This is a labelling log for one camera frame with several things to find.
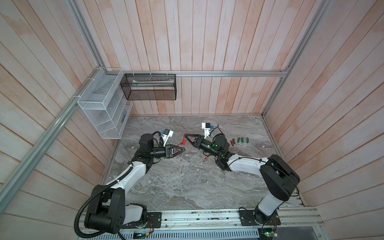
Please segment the aluminium frame rail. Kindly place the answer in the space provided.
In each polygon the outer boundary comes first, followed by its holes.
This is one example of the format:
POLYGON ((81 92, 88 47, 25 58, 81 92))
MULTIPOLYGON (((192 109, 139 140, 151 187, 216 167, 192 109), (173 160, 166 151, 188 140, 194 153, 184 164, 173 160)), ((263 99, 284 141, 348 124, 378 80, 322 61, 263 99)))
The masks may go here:
POLYGON ((165 74, 176 77, 285 77, 288 71, 251 70, 251 71, 122 71, 123 74, 165 74))
POLYGON ((93 77, 101 70, 101 67, 96 67, 89 75, 82 87, 75 93, 71 100, 66 104, 64 109, 37 140, 34 146, 23 157, 16 169, 7 178, 4 185, 1 187, 1 215, 3 215, 16 197, 21 187, 26 183, 32 172, 35 170, 43 156, 47 153, 59 134, 65 128, 69 120, 79 108, 78 100, 86 88, 90 85, 93 77))

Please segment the green circuit board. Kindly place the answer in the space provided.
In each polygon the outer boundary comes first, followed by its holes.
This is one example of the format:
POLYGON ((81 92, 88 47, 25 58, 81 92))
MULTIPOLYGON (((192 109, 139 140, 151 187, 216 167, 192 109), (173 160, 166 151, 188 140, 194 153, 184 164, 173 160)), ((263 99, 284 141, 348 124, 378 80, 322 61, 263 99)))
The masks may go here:
POLYGON ((273 240, 278 235, 270 229, 258 229, 260 240, 273 240))
POLYGON ((150 232, 148 233, 139 233, 139 232, 134 232, 133 233, 133 239, 145 239, 150 235, 150 232))

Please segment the black mesh basket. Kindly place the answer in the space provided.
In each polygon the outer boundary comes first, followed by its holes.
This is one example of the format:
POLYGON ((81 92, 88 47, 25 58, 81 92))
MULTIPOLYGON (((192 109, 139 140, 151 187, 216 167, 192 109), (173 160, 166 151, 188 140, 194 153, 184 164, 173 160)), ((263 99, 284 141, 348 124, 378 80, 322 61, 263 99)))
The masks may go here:
POLYGON ((177 82, 173 74, 124 74, 120 86, 128 101, 177 99, 177 82))

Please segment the aluminium frame rail back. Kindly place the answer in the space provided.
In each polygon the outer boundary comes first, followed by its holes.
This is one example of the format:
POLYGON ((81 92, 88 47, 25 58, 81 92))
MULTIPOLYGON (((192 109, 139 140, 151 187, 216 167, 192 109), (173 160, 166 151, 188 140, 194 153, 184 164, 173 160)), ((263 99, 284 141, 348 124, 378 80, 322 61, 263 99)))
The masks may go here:
POLYGON ((123 74, 165 74, 176 77, 285 77, 288 71, 251 70, 251 71, 122 71, 123 74))

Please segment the red gel pen cluster three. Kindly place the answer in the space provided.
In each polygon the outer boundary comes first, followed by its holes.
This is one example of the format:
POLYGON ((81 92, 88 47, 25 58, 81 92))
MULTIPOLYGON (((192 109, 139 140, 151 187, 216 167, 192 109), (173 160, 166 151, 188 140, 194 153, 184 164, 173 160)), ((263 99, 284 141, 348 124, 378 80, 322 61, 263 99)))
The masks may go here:
POLYGON ((183 152, 185 151, 184 147, 182 147, 182 153, 180 154, 180 161, 182 162, 183 161, 183 152))

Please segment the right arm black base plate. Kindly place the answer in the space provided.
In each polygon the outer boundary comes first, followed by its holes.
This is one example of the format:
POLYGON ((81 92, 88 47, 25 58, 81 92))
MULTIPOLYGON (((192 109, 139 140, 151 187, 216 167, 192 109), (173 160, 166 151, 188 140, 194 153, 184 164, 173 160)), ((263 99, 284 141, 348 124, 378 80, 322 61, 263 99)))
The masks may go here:
POLYGON ((271 216, 266 216, 262 212, 255 210, 246 210, 239 208, 239 217, 242 226, 279 226, 281 225, 280 217, 277 211, 274 211, 271 216))

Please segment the green circuit board left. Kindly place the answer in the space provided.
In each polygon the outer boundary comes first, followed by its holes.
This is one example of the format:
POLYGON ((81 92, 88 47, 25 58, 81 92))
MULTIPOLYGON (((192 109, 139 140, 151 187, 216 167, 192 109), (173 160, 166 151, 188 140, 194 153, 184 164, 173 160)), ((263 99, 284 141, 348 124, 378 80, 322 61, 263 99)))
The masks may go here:
POLYGON ((150 232, 148 233, 139 233, 139 232, 134 232, 133 233, 133 239, 145 239, 150 235, 150 232))

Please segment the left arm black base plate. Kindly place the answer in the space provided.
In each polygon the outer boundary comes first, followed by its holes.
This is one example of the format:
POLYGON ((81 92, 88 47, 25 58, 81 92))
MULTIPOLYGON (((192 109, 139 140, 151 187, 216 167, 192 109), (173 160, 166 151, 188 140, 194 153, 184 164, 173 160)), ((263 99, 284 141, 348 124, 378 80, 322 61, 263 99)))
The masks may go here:
POLYGON ((159 229, 162 223, 162 213, 161 212, 149 212, 144 218, 144 223, 142 227, 144 229, 154 228, 159 229))

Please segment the green circuit board right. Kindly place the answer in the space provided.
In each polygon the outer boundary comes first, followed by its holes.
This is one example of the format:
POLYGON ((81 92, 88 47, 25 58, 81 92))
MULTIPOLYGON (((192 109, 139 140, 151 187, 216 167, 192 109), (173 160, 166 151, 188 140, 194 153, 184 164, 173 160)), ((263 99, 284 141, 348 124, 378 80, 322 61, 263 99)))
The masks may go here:
POLYGON ((270 229, 258 229, 260 240, 273 240, 278 235, 270 229))

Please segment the aluminium frame rail left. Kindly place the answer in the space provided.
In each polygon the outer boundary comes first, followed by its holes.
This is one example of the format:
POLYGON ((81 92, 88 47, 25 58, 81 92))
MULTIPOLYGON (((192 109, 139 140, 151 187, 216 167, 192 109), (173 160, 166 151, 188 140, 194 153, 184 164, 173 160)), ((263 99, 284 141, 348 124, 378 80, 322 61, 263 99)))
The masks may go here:
POLYGON ((4 185, 1 187, 1 215, 3 215, 16 197, 21 187, 26 183, 32 172, 35 170, 43 156, 47 153, 59 134, 65 128, 69 120, 79 108, 78 100, 86 88, 90 85, 93 77, 101 70, 101 67, 96 67, 89 75, 82 87, 75 93, 71 100, 66 104, 64 109, 37 140, 34 146, 23 157, 16 169, 7 178, 4 185))

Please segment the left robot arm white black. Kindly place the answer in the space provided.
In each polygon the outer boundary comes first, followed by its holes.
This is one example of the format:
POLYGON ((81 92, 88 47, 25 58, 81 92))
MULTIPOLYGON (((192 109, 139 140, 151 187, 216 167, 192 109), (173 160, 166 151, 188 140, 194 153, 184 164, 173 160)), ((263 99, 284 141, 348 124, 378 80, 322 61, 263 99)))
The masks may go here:
POLYGON ((74 221, 74 230, 79 237, 119 234, 125 225, 145 227, 149 223, 147 207, 126 204, 126 195, 155 164, 155 159, 174 158, 182 154, 185 148, 161 145, 153 134, 142 135, 139 145, 128 168, 108 184, 95 186, 90 198, 79 209, 74 221))

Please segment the aluminium mounting rail front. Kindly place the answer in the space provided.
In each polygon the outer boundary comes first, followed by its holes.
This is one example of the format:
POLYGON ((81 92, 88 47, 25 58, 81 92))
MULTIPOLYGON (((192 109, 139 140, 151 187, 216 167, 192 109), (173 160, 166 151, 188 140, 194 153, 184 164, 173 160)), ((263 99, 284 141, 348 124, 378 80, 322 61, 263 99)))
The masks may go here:
MULTIPOLYGON (((322 227, 325 225, 315 207, 279 207, 277 213, 281 220, 279 226, 242 226, 239 208, 206 209, 206 210, 165 210, 162 213, 160 230, 205 230, 205 229, 237 229, 260 227, 322 227)), ((144 229, 143 224, 137 227, 144 229)))

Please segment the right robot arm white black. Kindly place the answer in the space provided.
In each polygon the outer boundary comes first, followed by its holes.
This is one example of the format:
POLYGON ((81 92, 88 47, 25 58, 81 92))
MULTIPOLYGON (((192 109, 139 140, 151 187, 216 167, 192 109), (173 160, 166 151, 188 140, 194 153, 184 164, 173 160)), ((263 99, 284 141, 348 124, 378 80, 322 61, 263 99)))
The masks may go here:
POLYGON ((223 134, 216 135, 212 142, 197 134, 185 134, 185 139, 195 148, 214 156, 215 163, 223 171, 244 172, 263 178, 268 192, 253 213, 260 225, 272 218, 275 211, 298 189, 299 175, 278 155, 251 158, 234 154, 229 151, 230 144, 223 134))

